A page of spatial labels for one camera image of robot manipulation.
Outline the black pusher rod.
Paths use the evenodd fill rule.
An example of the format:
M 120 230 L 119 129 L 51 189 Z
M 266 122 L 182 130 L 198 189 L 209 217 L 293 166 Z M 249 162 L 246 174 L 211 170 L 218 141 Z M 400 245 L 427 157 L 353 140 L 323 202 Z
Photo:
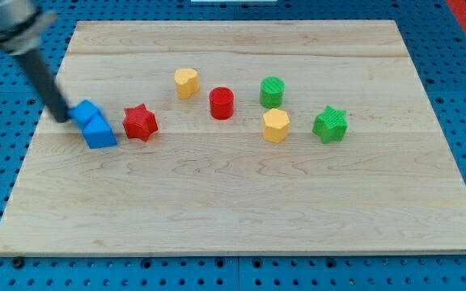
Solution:
M 43 104 L 48 108 L 54 120 L 58 123 L 68 121 L 68 105 L 61 91 L 57 87 L 52 72 L 45 63 L 39 50 L 15 55 L 23 72 L 28 76 L 36 93 L 41 97 Z

